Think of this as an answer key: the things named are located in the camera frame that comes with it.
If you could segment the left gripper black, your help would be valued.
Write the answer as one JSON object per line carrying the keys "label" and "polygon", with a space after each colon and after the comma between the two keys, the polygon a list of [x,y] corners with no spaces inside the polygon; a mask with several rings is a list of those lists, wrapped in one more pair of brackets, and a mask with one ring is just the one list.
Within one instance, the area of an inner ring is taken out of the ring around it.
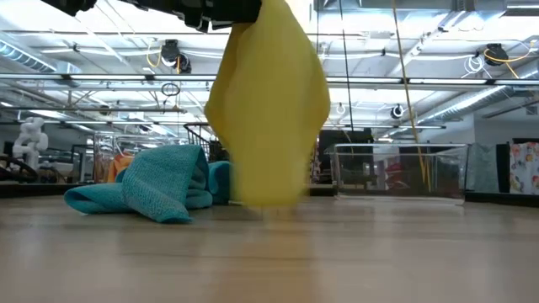
{"label": "left gripper black", "polygon": [[216,10],[212,19],[221,23],[253,23],[259,16],[261,0],[179,0],[177,15],[185,25],[207,32],[213,9],[255,9],[253,11]]}

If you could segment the yellow microfiber towel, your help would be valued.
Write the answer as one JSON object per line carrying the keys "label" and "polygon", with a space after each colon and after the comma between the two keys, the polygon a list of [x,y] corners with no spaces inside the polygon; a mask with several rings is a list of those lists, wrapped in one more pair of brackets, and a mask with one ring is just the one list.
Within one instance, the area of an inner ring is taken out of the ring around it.
{"label": "yellow microfiber towel", "polygon": [[261,0],[255,22],[232,26],[205,105],[232,160],[234,197],[249,206],[300,201],[329,111],[321,61],[289,3]]}

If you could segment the blue microfiber towel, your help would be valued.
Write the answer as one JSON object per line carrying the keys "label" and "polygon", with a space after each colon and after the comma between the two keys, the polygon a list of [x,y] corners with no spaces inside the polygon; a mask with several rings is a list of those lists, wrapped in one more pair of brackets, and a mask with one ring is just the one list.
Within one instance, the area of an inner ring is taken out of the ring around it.
{"label": "blue microfiber towel", "polygon": [[190,210],[212,206],[209,167],[197,145],[138,153],[113,183],[69,189],[66,204],[87,215],[137,213],[158,223],[187,223]]}
{"label": "blue microfiber towel", "polygon": [[214,205],[228,205],[231,199],[231,163],[228,161],[209,164],[208,188]]}

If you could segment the long ceiling light bar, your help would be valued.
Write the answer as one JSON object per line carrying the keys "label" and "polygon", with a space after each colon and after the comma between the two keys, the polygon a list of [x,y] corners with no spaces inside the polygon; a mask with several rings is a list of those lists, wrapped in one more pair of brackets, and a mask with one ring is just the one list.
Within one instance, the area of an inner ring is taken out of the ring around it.
{"label": "long ceiling light bar", "polygon": [[[45,81],[191,81],[213,82],[216,75],[104,75],[104,74],[48,74],[48,73],[0,73],[0,80]],[[400,78],[400,77],[328,77],[328,83],[353,84],[425,84],[464,86],[539,86],[539,79],[481,79],[481,78]]]}

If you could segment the black background cabinet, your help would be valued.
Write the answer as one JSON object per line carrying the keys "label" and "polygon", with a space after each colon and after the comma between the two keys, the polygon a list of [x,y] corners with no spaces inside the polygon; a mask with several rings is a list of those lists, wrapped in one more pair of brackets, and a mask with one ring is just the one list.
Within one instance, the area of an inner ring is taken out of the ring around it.
{"label": "black background cabinet", "polygon": [[373,181],[370,129],[322,130],[318,137],[319,183],[354,185],[365,189]]}

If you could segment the grey hanging cloth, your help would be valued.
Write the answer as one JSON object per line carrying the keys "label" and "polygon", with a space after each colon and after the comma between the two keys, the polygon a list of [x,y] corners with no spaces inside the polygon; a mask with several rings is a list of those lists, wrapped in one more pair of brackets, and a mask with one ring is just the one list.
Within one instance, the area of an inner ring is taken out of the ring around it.
{"label": "grey hanging cloth", "polygon": [[499,192],[496,145],[470,145],[466,190],[484,194]]}

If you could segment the floral patterned cloth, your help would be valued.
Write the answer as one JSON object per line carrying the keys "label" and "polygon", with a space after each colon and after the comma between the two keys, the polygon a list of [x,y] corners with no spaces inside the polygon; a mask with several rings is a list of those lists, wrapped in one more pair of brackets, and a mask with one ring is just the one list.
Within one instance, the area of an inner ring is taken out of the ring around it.
{"label": "floral patterned cloth", "polygon": [[539,143],[510,146],[510,193],[539,195]]}

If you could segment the silver ceiling duct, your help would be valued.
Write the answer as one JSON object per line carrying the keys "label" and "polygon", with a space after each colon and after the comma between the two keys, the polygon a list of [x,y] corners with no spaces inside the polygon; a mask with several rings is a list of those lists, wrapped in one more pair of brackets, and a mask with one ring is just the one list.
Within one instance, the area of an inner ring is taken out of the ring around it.
{"label": "silver ceiling duct", "polygon": [[[539,81],[539,60],[521,66],[516,70],[519,79]],[[515,95],[516,85],[497,85],[477,92],[461,94],[441,106],[424,113],[416,121],[418,125],[434,123],[435,121],[450,120],[489,105],[504,101]]]}
{"label": "silver ceiling duct", "polygon": [[36,56],[32,56],[28,52],[4,40],[0,40],[0,56],[37,72],[53,73],[56,71],[56,68],[51,64],[42,61]]}

